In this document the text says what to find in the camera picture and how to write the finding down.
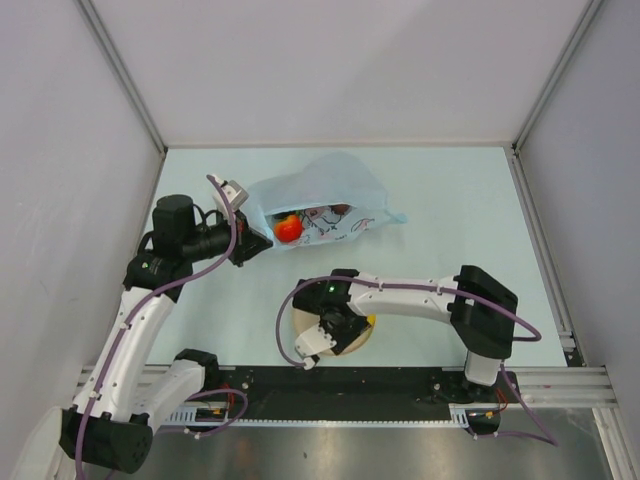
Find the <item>light blue bag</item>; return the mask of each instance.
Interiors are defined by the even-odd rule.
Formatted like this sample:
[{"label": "light blue bag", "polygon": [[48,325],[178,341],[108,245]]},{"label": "light blue bag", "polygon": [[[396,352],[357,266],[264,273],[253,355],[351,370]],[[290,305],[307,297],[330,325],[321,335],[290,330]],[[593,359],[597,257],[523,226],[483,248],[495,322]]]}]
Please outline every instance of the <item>light blue bag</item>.
[{"label": "light blue bag", "polygon": [[[287,249],[353,240],[365,230],[406,223],[403,214],[388,208],[388,194],[382,184],[356,157],[336,152],[321,157],[301,172],[273,177],[247,189],[243,207],[249,225],[273,241],[274,248]],[[349,205],[339,214],[333,205]],[[274,215],[295,212],[305,228],[291,243],[279,242],[273,233]]]}]

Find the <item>metal frame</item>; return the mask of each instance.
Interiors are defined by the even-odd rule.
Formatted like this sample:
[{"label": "metal frame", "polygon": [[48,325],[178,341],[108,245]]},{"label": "metal frame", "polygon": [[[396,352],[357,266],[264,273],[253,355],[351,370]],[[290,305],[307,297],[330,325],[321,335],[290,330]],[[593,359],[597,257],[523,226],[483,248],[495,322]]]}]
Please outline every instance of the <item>metal frame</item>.
[{"label": "metal frame", "polygon": [[[122,86],[124,94],[131,102],[132,107],[143,123],[149,138],[164,160],[167,146],[162,140],[160,132],[92,0],[74,0],[74,2],[78,6],[80,13],[103,52],[105,60]],[[522,128],[512,142],[512,147],[505,148],[514,185],[518,193],[518,198],[520,199],[522,211],[525,215],[531,241],[541,268],[545,288],[565,351],[574,349],[576,343],[578,343],[579,347],[579,342],[576,342],[574,338],[575,332],[573,330],[570,311],[562,293],[559,275],[535,207],[534,198],[522,168],[519,153],[536,122],[548,105],[558,83],[563,78],[591,25],[602,10],[604,3],[605,0],[589,0],[578,23],[563,47],[533,108],[527,115]],[[406,145],[407,143],[385,142],[377,144],[376,142],[367,142],[369,146],[388,144]],[[442,144],[438,142],[417,142],[416,144],[421,146],[442,146]],[[326,143],[322,145],[315,143],[308,145],[287,144],[286,146],[308,147],[323,145],[326,146]],[[492,144],[492,146],[503,147],[504,145]],[[155,379],[162,375],[167,368],[168,366],[152,365],[145,367],[138,388],[145,388],[150,385]],[[85,367],[83,369],[78,384],[79,387],[86,382],[91,370],[92,367]],[[609,377],[604,368],[514,368],[512,370],[518,375],[524,399],[534,408],[592,408],[614,479],[637,480],[638,477],[635,472],[640,472],[640,468],[634,452],[629,449],[629,445],[631,444],[624,429],[624,423]],[[510,406],[510,408],[518,408],[518,406],[514,405]],[[58,473],[61,476],[57,478],[73,478],[73,462],[66,457],[62,458]]]},{"label": "metal frame", "polygon": [[155,145],[156,149],[163,156],[167,151],[167,147],[164,144],[162,137],[160,136],[160,132],[158,131],[158,127],[156,127],[151,114],[149,113],[149,109],[147,108],[144,100],[142,99],[142,95],[140,95],[140,91],[136,87],[129,70],[127,69],[118,49],[116,48],[111,35],[107,31],[107,28],[100,17],[100,14],[96,10],[96,7],[93,5],[91,0],[74,0],[82,17],[84,18],[89,30],[93,34],[96,43],[102,50],[104,54],[105,60],[109,64],[109,67],[115,74],[118,82],[122,86],[126,97],[131,102],[133,109],[136,114],[140,118],[140,121],[145,127],[149,138]]},{"label": "metal frame", "polygon": [[606,0],[590,0],[582,11],[582,15],[580,16],[578,23],[571,32],[571,35],[569,35],[567,43],[565,43],[564,47],[562,48],[562,52],[560,53],[560,56],[558,57],[555,65],[551,69],[551,73],[547,78],[544,86],[542,87],[540,95],[538,95],[538,98],[533,104],[533,108],[527,115],[522,128],[513,141],[513,146],[516,152],[519,152],[522,149],[524,143],[527,141],[531,130],[533,129],[536,122],[540,118],[540,115],[549,103],[551,95],[553,94],[556,87],[558,86],[558,83],[567,71],[567,67],[571,63],[571,60],[575,56],[580,45],[582,45],[582,42],[585,39],[587,32],[589,31],[589,28],[593,24],[596,16],[601,11],[605,2]]},{"label": "metal frame", "polygon": [[574,335],[574,328],[571,321],[569,307],[562,291],[561,282],[556,264],[551,254],[551,248],[549,247],[547,236],[544,233],[529,183],[526,179],[524,169],[522,168],[520,155],[518,155],[513,148],[505,148],[505,155],[509,163],[509,170],[511,171],[513,183],[516,187],[516,193],[520,200],[522,213],[524,214],[525,222],[527,223],[531,243],[533,244],[538,265],[540,265],[540,273],[542,274],[542,280],[544,282],[545,289],[547,290],[547,296],[549,297],[553,317],[556,321],[556,326],[558,327],[558,333],[563,341],[563,347],[570,346],[570,342]]},{"label": "metal frame", "polygon": [[[91,365],[82,369],[77,391],[87,382],[93,368]],[[235,367],[220,368],[222,370],[235,369]],[[149,387],[168,369],[169,365],[145,366],[140,376],[138,389],[143,390]],[[445,370],[461,371],[462,368],[447,368]],[[616,408],[618,405],[604,367],[514,367],[509,370],[517,375],[523,398],[528,405],[534,408]],[[513,404],[509,408],[520,407]]]},{"label": "metal frame", "polygon": [[[180,427],[215,427],[220,425],[221,421],[226,421],[225,418],[216,422],[198,421],[196,422],[196,411],[200,408],[206,409],[224,409],[227,407],[226,402],[204,402],[198,403],[189,402],[181,405],[173,412],[169,418],[166,419],[163,426],[180,426]],[[469,422],[467,420],[466,411],[463,408],[449,407],[449,413],[451,415],[450,420],[434,420],[434,421],[413,421],[413,422],[399,422],[402,424],[402,428],[467,428]],[[236,421],[237,427],[342,427],[342,428],[398,428],[398,423],[395,422],[331,422],[331,421],[300,421],[300,422],[287,422],[282,420],[246,420],[240,418]]]}]

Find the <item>enclosure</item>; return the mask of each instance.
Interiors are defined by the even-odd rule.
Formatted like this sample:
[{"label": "enclosure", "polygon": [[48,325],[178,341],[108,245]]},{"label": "enclosure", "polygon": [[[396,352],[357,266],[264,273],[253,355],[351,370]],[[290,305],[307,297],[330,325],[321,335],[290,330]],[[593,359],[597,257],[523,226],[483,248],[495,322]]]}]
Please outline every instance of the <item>enclosure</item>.
[{"label": "enclosure", "polygon": [[[199,443],[159,436],[133,478],[636,478],[640,4],[3,10],[3,478],[74,478],[60,408],[87,382],[159,198],[209,209],[207,174],[251,185],[332,152],[360,159],[408,222],[224,264],[185,287],[145,374],[185,347],[222,365],[286,365],[273,326],[299,278],[477,264],[542,333],[507,367],[560,447],[402,425],[240,425]],[[282,335],[293,351],[288,318]],[[323,364],[456,368],[465,355],[445,325],[385,316],[363,348]],[[504,423],[536,431],[517,406]]]}]

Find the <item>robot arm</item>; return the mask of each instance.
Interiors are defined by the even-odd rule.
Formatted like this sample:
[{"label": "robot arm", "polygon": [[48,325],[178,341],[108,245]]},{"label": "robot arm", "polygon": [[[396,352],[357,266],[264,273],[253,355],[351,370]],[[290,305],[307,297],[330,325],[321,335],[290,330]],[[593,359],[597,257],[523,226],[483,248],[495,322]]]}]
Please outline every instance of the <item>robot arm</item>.
[{"label": "robot arm", "polygon": [[[247,198],[246,191],[233,181],[215,176],[214,180],[235,212],[237,239],[229,260],[242,266],[272,244],[251,229],[238,210]],[[158,200],[152,213],[153,231],[145,234],[137,255],[129,262],[116,321],[98,362],[73,406],[63,411],[60,445],[71,458],[75,457],[82,417],[88,412],[83,461],[133,473],[144,462],[162,422],[194,393],[219,386],[215,355],[184,350],[159,380],[136,396],[153,342],[178,302],[182,285],[151,298],[125,323],[154,290],[191,276],[194,262],[227,251],[232,220],[217,192],[214,201],[225,213],[217,212],[218,222],[209,226],[206,218],[196,225],[190,197],[170,195]],[[149,240],[151,249],[147,249]],[[98,385],[105,365],[106,375]]]},{"label": "robot arm", "polygon": [[357,270],[334,270],[332,275],[352,277],[355,282],[318,282],[293,299],[294,308],[319,316],[319,322],[295,341],[306,369],[317,364],[319,353],[342,353],[371,328],[367,317],[378,314],[422,317],[453,326],[469,350],[465,377],[475,385],[494,385],[500,364],[511,356],[511,320],[462,296],[440,291],[480,295],[515,313],[517,297],[478,267],[464,266],[460,274],[438,281],[380,278]]}]

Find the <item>red fruit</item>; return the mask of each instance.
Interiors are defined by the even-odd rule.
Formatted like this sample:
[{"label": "red fruit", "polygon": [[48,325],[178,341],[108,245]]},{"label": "red fruit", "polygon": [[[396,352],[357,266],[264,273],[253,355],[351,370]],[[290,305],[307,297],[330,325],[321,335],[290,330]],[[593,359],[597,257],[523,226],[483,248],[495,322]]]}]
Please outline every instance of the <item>red fruit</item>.
[{"label": "red fruit", "polygon": [[273,227],[273,233],[282,243],[291,243],[299,239],[303,231],[302,221],[297,215],[289,215]]}]

